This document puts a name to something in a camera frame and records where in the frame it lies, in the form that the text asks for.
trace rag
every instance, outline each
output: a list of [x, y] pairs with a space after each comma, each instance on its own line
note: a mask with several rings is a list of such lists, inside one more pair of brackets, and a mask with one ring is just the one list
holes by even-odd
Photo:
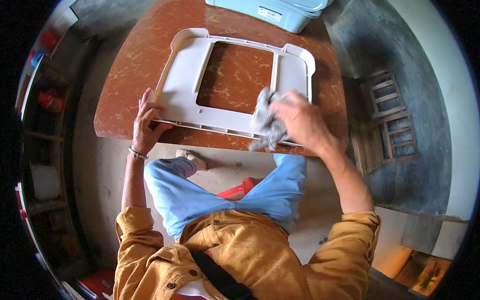
[[251, 126], [263, 136], [248, 145], [250, 151], [257, 151], [262, 148], [268, 152], [274, 151], [276, 144], [290, 139], [285, 124], [280, 120], [275, 120], [275, 113], [270, 110], [270, 103], [277, 101], [288, 103], [285, 97], [275, 91], [270, 91], [269, 87], [264, 87], [258, 95]]

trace brown marble table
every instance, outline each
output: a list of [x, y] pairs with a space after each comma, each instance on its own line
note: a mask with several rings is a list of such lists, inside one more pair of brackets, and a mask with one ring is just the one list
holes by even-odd
[[[321, 19], [312, 20], [298, 35], [262, 20], [214, 6], [202, 0], [158, 0], [132, 29], [108, 73], [96, 109], [97, 136], [131, 139], [138, 99], [147, 87], [155, 89], [170, 56], [170, 43], [180, 30], [207, 28], [211, 35], [231, 36], [277, 47], [290, 43], [315, 57], [313, 99], [339, 138], [348, 144], [347, 113], [340, 68]], [[236, 45], [215, 45], [200, 87], [203, 106], [253, 113], [256, 98], [270, 84], [272, 53]], [[159, 142], [211, 148], [248, 150], [250, 139], [174, 127]], [[313, 155], [302, 147], [278, 146], [276, 152]]]

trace person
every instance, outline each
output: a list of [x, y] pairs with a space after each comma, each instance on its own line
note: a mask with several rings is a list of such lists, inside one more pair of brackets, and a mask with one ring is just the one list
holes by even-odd
[[[270, 107], [286, 125], [289, 136], [323, 160], [343, 211], [342, 221], [332, 226], [328, 241], [308, 264], [301, 265], [289, 247], [288, 235], [299, 217], [298, 205], [305, 191], [305, 157], [274, 154], [276, 169], [239, 201], [224, 200], [187, 180], [206, 168], [204, 161], [188, 151], [180, 150], [177, 158], [155, 160], [144, 167], [142, 156], [171, 128], [166, 123], [153, 130], [149, 127], [152, 120], [160, 120], [157, 110], [165, 109], [146, 102], [149, 92], [147, 89], [139, 100], [127, 156], [122, 212], [116, 223], [120, 248], [115, 299], [365, 297], [380, 219], [373, 211], [367, 186], [339, 149], [319, 107], [295, 91], [285, 93], [289, 103]], [[176, 243], [165, 246], [162, 234], [153, 230], [144, 179], [163, 225]], [[203, 263], [198, 262], [198, 255], [202, 253], [221, 269], [200, 268]], [[227, 277], [235, 288], [246, 291], [245, 297], [237, 292], [232, 297], [232, 289], [218, 283]]]

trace light blue pants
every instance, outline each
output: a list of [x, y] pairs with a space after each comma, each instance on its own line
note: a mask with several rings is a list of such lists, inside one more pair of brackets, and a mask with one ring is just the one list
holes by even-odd
[[212, 212], [239, 209], [271, 218], [290, 234], [298, 220], [305, 189], [304, 156], [274, 154], [276, 169], [239, 201], [228, 201], [187, 180], [197, 167], [184, 157], [158, 159], [145, 166], [144, 178], [167, 233], [177, 241], [185, 226]]

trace metal bangle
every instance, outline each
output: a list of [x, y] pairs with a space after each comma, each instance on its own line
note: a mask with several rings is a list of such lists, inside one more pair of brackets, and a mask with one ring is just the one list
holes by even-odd
[[134, 151], [134, 150], [132, 149], [132, 147], [128, 147], [128, 151], [130, 151], [130, 153], [132, 153], [132, 154], [135, 155], [136, 157], [139, 157], [139, 158], [141, 158], [141, 159], [143, 159], [143, 160], [147, 160], [147, 159], [148, 159], [148, 154], [147, 154], [146, 156], [143, 156], [143, 155], [141, 155], [140, 153]]

